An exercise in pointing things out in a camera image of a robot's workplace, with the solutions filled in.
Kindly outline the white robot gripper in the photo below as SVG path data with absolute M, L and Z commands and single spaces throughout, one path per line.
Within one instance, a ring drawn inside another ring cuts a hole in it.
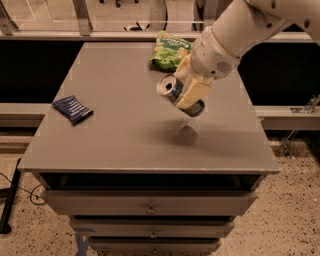
M 188 54 L 181 60 L 174 73 L 174 76 L 184 84 L 177 108 L 186 109 L 202 99 L 211 89 L 213 79 L 208 77 L 225 78 L 239 63 L 240 58 L 223 46 L 212 29 L 205 28 L 193 43 L 191 55 Z M 191 66 L 201 75 L 190 74 Z

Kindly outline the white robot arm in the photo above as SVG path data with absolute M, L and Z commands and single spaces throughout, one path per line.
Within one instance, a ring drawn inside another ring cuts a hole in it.
M 295 24 L 320 43 L 320 0 L 233 0 L 194 41 L 175 76 L 183 83 L 175 105 L 187 109 L 240 64 L 255 45 Z

